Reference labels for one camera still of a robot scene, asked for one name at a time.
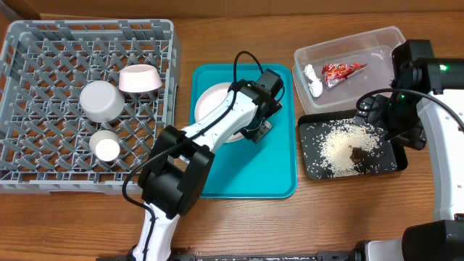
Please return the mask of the white paper cup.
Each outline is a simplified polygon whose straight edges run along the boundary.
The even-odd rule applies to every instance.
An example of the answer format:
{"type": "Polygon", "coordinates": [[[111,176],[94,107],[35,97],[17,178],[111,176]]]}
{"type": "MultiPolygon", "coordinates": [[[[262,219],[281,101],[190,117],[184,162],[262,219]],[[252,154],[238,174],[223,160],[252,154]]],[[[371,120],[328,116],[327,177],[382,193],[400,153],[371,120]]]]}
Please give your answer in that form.
{"type": "Polygon", "coordinates": [[[120,155],[119,140],[112,131],[99,130],[90,137],[89,146],[98,159],[110,162],[120,155]]]}

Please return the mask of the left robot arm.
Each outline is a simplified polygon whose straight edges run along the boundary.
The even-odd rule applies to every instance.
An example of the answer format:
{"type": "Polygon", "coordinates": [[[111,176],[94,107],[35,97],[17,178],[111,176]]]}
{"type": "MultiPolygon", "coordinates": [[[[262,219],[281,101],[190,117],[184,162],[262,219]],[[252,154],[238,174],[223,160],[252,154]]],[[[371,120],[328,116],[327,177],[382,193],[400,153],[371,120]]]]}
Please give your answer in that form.
{"type": "Polygon", "coordinates": [[[167,260],[180,216],[196,203],[215,152],[233,135],[257,143],[272,128],[268,119],[282,108],[281,80],[233,82],[226,98],[198,122],[178,130],[167,126],[145,163],[138,167],[145,210],[139,243],[130,260],[167,260]]]}

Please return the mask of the red snack wrapper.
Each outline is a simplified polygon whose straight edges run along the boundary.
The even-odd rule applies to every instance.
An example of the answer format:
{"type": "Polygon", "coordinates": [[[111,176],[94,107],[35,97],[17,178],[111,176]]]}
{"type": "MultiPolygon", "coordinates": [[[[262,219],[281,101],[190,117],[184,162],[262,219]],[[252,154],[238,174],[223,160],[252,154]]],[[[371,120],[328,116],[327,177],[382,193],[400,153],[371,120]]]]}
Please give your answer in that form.
{"type": "Polygon", "coordinates": [[[323,66],[322,75],[328,88],[333,88],[347,78],[362,71],[368,64],[332,63],[323,66]]]}

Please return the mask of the white tissue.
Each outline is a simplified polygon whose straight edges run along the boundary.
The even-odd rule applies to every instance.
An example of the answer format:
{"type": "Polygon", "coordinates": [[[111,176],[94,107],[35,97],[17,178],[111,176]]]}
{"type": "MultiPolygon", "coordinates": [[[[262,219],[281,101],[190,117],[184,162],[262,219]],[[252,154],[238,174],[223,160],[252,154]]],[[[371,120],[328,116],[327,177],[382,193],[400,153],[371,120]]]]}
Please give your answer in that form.
{"type": "Polygon", "coordinates": [[[304,68],[304,74],[308,78],[308,88],[314,98],[318,98],[323,93],[323,84],[316,75],[314,67],[308,64],[304,68]]]}

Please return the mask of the pink bowl with rice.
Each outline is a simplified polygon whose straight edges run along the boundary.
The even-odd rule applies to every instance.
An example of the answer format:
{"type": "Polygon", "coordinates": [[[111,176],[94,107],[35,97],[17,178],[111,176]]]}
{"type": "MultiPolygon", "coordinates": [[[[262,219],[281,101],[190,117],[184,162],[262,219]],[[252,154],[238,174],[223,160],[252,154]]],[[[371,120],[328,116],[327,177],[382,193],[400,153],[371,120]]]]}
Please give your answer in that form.
{"type": "Polygon", "coordinates": [[[118,88],[123,92],[150,92],[161,86],[160,74],[152,65],[130,65],[120,71],[118,88]]]}

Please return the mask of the white round plate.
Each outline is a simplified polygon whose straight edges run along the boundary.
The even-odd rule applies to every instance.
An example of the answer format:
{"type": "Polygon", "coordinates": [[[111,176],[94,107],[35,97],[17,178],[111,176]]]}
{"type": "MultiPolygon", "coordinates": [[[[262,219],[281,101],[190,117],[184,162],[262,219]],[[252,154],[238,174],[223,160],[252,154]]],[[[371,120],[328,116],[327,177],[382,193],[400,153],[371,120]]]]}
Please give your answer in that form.
{"type": "Polygon", "coordinates": [[[231,105],[233,108],[214,126],[201,136],[196,137],[194,139],[196,143],[208,145],[215,150],[230,140],[231,136],[235,137],[235,141],[239,139],[239,136],[244,137],[238,134],[238,131],[251,123],[257,106],[250,97],[240,91],[236,94],[234,91],[226,93],[230,85],[230,83],[228,85],[216,84],[208,88],[197,101],[195,115],[203,113],[203,116],[198,117],[195,123],[190,126],[193,133],[202,131],[215,122],[231,105]]]}

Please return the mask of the grey bowl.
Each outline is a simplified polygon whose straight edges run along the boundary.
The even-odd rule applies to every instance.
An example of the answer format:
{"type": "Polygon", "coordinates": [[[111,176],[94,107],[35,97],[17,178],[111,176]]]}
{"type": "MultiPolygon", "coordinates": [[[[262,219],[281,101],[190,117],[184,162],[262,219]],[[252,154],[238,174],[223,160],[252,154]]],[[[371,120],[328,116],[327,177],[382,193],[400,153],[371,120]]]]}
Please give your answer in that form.
{"type": "Polygon", "coordinates": [[[79,98],[84,115],[95,123],[116,119],[125,106],[125,98],[119,89],[103,80],[86,85],[79,98]]]}

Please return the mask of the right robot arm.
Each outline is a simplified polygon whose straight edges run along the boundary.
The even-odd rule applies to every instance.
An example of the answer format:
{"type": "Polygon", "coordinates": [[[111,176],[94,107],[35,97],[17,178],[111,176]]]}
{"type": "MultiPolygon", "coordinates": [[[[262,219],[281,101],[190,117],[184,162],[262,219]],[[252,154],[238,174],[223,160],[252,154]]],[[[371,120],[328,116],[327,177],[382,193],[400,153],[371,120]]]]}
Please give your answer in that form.
{"type": "Polygon", "coordinates": [[[361,96],[356,108],[392,139],[422,125],[434,176],[434,218],[399,239],[369,241],[355,260],[463,259],[463,60],[419,58],[395,72],[391,88],[361,96]]]}

